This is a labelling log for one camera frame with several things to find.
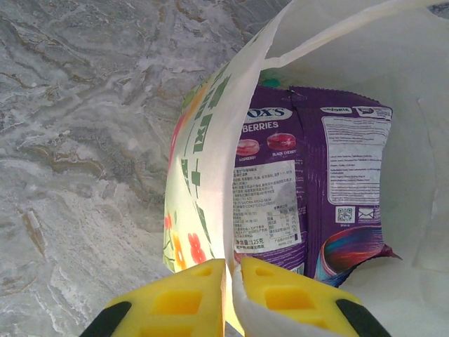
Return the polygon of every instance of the nutrition label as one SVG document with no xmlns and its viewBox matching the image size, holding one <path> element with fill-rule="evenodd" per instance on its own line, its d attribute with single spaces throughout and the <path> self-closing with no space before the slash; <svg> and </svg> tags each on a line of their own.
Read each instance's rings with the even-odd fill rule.
<svg viewBox="0 0 449 337">
<path fill-rule="evenodd" d="M 295 161 L 234 169 L 234 249 L 263 253 L 301 242 Z"/>
<path fill-rule="evenodd" d="M 376 205 L 380 166 L 390 121 L 323 117 L 328 146 L 328 200 L 331 204 Z"/>
</svg>

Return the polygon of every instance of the marble floor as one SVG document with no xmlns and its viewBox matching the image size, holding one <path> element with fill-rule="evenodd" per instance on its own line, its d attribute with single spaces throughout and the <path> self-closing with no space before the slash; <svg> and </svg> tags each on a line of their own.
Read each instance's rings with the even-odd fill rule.
<svg viewBox="0 0 449 337">
<path fill-rule="evenodd" d="M 110 299 L 170 274 L 182 97 L 287 3 L 0 0 L 1 337 L 78 336 Z"/>
</svg>

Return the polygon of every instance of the bag fabric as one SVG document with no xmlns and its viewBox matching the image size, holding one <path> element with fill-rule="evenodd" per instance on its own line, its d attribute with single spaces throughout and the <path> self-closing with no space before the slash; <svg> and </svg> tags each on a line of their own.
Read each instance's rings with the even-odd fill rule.
<svg viewBox="0 0 449 337">
<path fill-rule="evenodd" d="M 226 318 L 238 330 L 232 180 L 259 79 L 351 91 L 393 108 L 380 203 L 385 242 L 403 261 L 370 261 L 342 288 L 393 336 L 444 336 L 449 329 L 449 24 L 425 8 L 433 3 L 292 1 L 186 97 L 170 151 L 163 259 L 177 272 L 226 258 Z M 245 312 L 245 301 L 236 303 Z M 243 321 L 279 319 L 265 311 L 251 317 Z"/>
</svg>

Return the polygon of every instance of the bag handle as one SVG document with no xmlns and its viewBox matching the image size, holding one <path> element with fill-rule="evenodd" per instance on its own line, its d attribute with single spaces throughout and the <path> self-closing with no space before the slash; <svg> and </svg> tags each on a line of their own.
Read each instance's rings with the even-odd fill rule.
<svg viewBox="0 0 449 337">
<path fill-rule="evenodd" d="M 430 6 L 438 3 L 436 0 L 390 0 L 379 5 L 371 6 L 357 14 L 350 16 L 339 23 L 323 30 L 309 40 L 302 43 L 297 48 L 289 51 L 278 58 L 267 58 L 261 70 L 270 68 L 282 68 L 291 62 L 305 56 L 306 54 L 324 46 L 332 40 L 342 37 L 354 30 L 367 25 L 368 23 L 387 16 L 397 15 L 399 13 Z"/>
</svg>

